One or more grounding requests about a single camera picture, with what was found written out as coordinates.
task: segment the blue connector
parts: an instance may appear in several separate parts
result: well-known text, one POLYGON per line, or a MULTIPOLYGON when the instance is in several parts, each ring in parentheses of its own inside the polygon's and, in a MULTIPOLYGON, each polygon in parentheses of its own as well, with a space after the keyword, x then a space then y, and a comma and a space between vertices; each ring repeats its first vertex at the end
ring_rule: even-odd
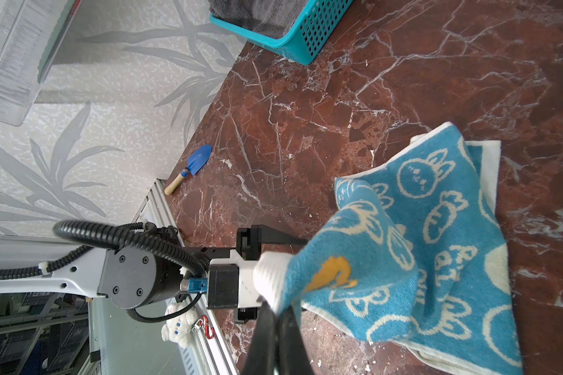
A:
POLYGON ((206 293, 208 286, 207 278, 189 278, 188 293, 206 293))

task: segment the gray towel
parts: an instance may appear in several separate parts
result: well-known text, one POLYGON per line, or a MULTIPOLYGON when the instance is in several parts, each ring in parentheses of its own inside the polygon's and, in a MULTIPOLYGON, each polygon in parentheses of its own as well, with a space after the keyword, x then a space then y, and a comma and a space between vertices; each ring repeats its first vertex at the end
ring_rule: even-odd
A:
POLYGON ((209 0, 210 12, 241 28, 279 39, 290 30, 308 0, 209 0))

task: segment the blue trowel blade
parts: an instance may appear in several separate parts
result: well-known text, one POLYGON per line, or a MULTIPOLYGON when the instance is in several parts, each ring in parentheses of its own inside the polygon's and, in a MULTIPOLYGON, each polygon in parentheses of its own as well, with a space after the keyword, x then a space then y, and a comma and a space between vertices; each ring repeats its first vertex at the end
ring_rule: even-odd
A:
POLYGON ((188 169, 192 176, 197 174, 198 171, 206 164, 210 157, 210 152, 212 151, 212 146, 204 145, 198 150, 191 154, 188 158, 188 169))

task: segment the red spring clip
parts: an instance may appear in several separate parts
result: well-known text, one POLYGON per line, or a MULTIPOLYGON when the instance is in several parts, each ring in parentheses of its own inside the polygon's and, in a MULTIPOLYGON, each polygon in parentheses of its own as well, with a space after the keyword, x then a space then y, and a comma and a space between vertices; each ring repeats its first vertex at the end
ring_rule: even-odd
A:
POLYGON ((202 331, 205 333, 207 339, 210 340, 215 337, 215 329, 208 323, 208 318, 206 317, 206 315, 198 318, 194 326, 202 328, 202 331))

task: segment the garden trowel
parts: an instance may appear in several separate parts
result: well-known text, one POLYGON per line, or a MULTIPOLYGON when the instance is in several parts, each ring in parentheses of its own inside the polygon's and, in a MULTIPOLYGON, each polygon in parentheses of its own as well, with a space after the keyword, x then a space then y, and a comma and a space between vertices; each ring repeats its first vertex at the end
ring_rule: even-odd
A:
POLYGON ((190 157, 188 158, 188 166, 184 168, 184 170, 181 171, 181 173, 177 177, 175 177, 173 182, 165 188, 165 194, 170 196, 173 193, 173 191, 175 191, 175 189, 177 189, 177 187, 180 186, 180 183, 190 173, 192 173, 192 176, 197 174, 198 171, 208 161, 211 151, 212 151, 212 146, 204 145, 200 147, 198 150, 196 150, 194 154, 191 154, 190 157))

